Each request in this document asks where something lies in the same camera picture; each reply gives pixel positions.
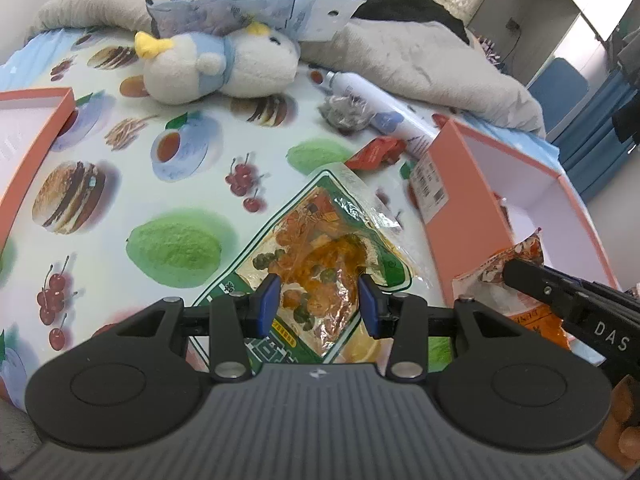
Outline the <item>person's right hand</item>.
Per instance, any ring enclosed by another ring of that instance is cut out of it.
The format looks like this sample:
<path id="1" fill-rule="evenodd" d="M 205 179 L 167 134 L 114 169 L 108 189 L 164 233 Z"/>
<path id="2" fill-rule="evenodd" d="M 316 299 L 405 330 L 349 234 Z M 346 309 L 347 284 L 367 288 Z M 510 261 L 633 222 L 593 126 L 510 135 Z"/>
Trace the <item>person's right hand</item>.
<path id="1" fill-rule="evenodd" d="M 626 471 L 639 465 L 639 382 L 630 375 L 613 389 L 611 411 L 596 447 Z"/>

